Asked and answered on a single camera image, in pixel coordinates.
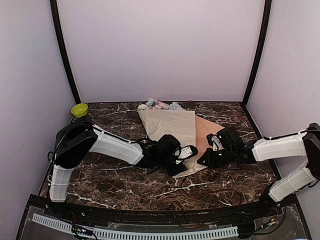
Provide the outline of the white fake flower stem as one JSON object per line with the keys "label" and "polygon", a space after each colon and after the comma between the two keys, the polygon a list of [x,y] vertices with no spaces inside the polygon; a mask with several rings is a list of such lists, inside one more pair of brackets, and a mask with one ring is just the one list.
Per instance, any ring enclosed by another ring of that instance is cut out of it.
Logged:
{"label": "white fake flower stem", "polygon": [[138,107],[137,107],[137,110],[138,111],[142,111],[142,110],[147,110],[149,107],[146,105],[146,104],[140,104]]}

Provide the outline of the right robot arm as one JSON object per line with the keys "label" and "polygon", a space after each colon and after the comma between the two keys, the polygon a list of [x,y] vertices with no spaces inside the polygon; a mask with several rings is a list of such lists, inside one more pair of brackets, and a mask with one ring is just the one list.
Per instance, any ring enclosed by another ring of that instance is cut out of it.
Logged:
{"label": "right robot arm", "polygon": [[230,163],[258,164],[270,160],[300,160],[301,164],[286,176],[271,183],[255,205],[255,213],[266,217],[275,203],[320,181],[320,126],[311,123],[298,132],[280,136],[261,137],[248,142],[234,127],[225,127],[207,135],[210,145],[198,159],[208,168],[222,168]]}

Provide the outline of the peach wrapping paper sheet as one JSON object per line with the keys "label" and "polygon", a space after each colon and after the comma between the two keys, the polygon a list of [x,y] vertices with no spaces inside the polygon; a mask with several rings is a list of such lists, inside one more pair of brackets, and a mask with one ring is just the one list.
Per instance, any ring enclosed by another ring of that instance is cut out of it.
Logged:
{"label": "peach wrapping paper sheet", "polygon": [[190,176],[207,168],[198,164],[198,159],[210,147],[207,135],[215,135],[224,128],[223,126],[197,116],[194,110],[148,108],[138,110],[138,114],[151,140],[158,141],[168,134],[178,139],[182,147],[192,145],[197,148],[198,154],[183,162],[186,171],[173,176],[174,178]]}

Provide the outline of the pink fake flower stem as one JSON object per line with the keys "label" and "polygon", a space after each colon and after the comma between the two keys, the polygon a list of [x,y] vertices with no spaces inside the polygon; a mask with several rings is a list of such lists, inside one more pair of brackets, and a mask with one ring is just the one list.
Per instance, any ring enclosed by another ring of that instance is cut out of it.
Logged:
{"label": "pink fake flower stem", "polygon": [[157,104],[154,105],[154,108],[158,110],[167,110],[168,105],[162,101],[158,101]]}

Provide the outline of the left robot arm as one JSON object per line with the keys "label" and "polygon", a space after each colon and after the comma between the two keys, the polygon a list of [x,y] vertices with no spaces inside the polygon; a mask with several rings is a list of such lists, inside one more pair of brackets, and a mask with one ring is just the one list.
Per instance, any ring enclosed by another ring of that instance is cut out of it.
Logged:
{"label": "left robot arm", "polygon": [[87,153],[103,154],[138,168],[165,168],[170,176],[185,171],[184,160],[193,154],[190,146],[181,147],[170,134],[159,140],[130,141],[81,117],[57,133],[54,150],[47,155],[53,167],[48,190],[52,201],[50,208],[60,218],[67,218],[71,213],[70,206],[65,203],[68,185],[74,169]]}

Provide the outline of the blue fake flower bunch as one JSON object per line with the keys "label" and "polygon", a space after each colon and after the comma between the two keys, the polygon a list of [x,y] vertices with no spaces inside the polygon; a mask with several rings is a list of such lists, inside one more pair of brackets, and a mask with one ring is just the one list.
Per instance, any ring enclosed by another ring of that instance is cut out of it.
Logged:
{"label": "blue fake flower bunch", "polygon": [[178,103],[173,101],[172,103],[168,104],[157,100],[156,98],[152,97],[149,98],[145,105],[149,109],[157,109],[157,110],[171,110],[171,111],[182,111],[184,108]]}

